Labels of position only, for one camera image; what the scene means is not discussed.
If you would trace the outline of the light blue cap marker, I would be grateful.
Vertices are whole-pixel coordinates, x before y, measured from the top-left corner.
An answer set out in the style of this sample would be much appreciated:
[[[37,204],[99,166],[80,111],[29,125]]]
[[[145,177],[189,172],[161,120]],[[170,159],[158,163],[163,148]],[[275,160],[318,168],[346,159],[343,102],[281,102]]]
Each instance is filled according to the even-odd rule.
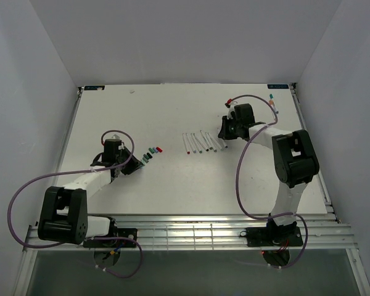
[[[223,139],[220,139],[220,144],[222,145],[223,148],[225,148],[225,149],[228,148],[228,145],[226,144],[226,142]]]

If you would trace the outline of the black cap marker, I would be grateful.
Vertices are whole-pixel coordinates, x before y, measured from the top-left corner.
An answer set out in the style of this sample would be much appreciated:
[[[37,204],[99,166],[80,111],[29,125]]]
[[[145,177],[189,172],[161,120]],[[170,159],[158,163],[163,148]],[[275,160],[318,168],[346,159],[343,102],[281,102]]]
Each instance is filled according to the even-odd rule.
[[[200,135],[202,137],[202,140],[203,140],[203,145],[204,145],[204,148],[205,150],[208,152],[210,149],[209,149],[209,143],[205,137],[205,135],[203,134],[202,130],[200,130]]]

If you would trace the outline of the lavender cap marker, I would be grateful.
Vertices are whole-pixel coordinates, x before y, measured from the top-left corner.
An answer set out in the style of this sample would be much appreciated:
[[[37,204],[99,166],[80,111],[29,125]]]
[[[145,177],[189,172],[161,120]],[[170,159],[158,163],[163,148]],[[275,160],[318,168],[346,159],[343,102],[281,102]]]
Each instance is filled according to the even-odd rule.
[[[188,140],[188,142],[189,142],[189,145],[190,145],[190,147],[191,147],[192,152],[193,152],[194,154],[196,154],[196,153],[197,153],[197,149],[196,149],[196,148],[195,148],[195,146],[194,146],[194,143],[193,143],[193,141],[192,141],[191,136],[190,136],[189,134],[187,134],[187,133],[186,133],[186,137],[187,137],[187,140]]]

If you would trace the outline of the red cap marker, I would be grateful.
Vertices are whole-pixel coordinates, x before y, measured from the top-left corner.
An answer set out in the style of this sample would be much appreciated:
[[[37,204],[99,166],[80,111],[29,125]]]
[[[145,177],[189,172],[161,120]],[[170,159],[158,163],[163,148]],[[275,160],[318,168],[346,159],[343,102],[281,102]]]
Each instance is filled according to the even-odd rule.
[[[183,133],[183,143],[184,143],[184,147],[186,149],[186,153],[189,155],[191,153],[191,150],[190,150],[189,144],[187,142],[187,137],[184,133]]]

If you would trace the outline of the light green cap marker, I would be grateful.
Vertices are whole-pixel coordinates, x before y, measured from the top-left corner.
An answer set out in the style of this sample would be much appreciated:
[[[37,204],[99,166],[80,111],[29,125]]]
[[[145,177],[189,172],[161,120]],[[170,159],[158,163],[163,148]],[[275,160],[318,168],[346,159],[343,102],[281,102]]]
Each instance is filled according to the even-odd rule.
[[[208,136],[219,150],[223,150],[222,145],[210,133],[208,133]]]

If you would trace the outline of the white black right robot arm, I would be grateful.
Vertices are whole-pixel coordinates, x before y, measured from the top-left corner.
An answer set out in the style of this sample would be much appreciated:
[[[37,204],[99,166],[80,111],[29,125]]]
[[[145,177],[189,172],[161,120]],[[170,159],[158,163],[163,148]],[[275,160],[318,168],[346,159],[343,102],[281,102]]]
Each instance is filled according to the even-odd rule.
[[[282,244],[295,226],[298,205],[308,183],[319,173],[319,162],[308,131],[286,131],[257,122],[250,104],[227,103],[218,134],[225,141],[241,138],[273,151],[279,189],[266,229],[267,240]]]

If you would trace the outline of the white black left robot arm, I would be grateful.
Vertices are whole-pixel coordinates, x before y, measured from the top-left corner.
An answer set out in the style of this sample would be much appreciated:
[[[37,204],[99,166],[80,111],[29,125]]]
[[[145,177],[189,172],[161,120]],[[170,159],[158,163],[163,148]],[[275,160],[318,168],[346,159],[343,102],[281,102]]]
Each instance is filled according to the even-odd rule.
[[[95,156],[91,169],[64,186],[51,186],[44,195],[38,237],[44,241],[81,244],[97,238],[104,246],[118,240],[113,218],[88,214],[88,199],[120,175],[130,175],[143,163],[120,139],[104,141],[104,150]]]

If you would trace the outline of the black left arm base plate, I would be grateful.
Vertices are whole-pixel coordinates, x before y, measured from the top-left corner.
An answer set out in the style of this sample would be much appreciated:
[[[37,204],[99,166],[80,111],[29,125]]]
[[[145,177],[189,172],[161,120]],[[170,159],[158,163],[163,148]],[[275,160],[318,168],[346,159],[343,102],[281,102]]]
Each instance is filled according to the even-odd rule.
[[[84,248],[90,249],[116,249],[116,248],[135,248],[138,230],[136,228],[117,228],[113,227],[107,235],[101,238],[87,238],[83,242]]]

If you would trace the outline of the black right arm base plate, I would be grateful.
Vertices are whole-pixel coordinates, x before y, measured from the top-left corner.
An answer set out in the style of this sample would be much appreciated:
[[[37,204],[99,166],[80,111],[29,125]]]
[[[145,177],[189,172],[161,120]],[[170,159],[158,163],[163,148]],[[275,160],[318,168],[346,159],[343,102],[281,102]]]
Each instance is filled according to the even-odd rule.
[[[249,227],[241,231],[239,237],[246,239],[248,247],[303,246],[303,238],[297,226],[294,230],[278,232],[270,231],[267,227]]]

